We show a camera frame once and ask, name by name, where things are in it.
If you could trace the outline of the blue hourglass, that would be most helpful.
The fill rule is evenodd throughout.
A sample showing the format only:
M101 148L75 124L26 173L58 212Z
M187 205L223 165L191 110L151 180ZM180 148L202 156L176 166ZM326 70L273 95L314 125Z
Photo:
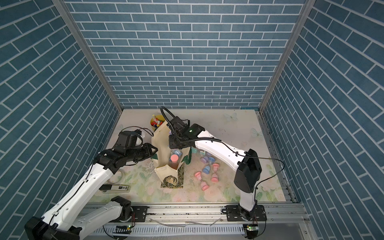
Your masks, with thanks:
M182 153L180 150L178 150L178 149L174 150L173 153L174 153L175 155L177 155L177 156L179 157L179 159L180 159L181 156L183 155L183 153Z

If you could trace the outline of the cream canvas tote bag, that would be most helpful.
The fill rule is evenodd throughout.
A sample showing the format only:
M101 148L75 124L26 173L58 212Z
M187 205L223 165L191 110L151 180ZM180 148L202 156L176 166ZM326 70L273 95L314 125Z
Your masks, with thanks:
M190 147L180 150L183 155L179 159L178 169L172 169L169 166L170 155L174 154L169 146L169 135L171 130L164 122L154 133L151 139L151 144L158 148L158 152L152 156L152 161L155 166L155 173L161 180L163 188L182 188L184 184L184 167L191 162L192 150Z

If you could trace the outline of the large pink hourglass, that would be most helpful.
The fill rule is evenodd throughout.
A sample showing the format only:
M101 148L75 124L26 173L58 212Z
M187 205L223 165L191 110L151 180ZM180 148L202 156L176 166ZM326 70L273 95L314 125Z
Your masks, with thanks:
M179 156L177 154L171 154L169 160L169 166L172 169L177 170L179 166Z

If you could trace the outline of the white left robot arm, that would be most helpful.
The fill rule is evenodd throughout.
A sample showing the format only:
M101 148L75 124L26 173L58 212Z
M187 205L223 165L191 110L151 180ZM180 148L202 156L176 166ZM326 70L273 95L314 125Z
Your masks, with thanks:
M158 149L149 143L133 148L115 147L100 152L86 174L42 217L25 224L30 240L82 240L110 221L134 222L131 201L117 196L84 217L79 213L100 187L127 162L151 158Z

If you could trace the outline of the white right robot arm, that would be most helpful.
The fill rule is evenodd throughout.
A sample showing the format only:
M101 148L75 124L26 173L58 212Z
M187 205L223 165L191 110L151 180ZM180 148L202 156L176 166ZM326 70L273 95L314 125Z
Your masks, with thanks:
M214 137L198 124L184 123L179 117L168 121L171 130L169 145L172 149L194 147L222 160L235 172L234 183L240 190L240 209L251 212L256 205L256 185L260 180L262 167L256 151L237 149Z

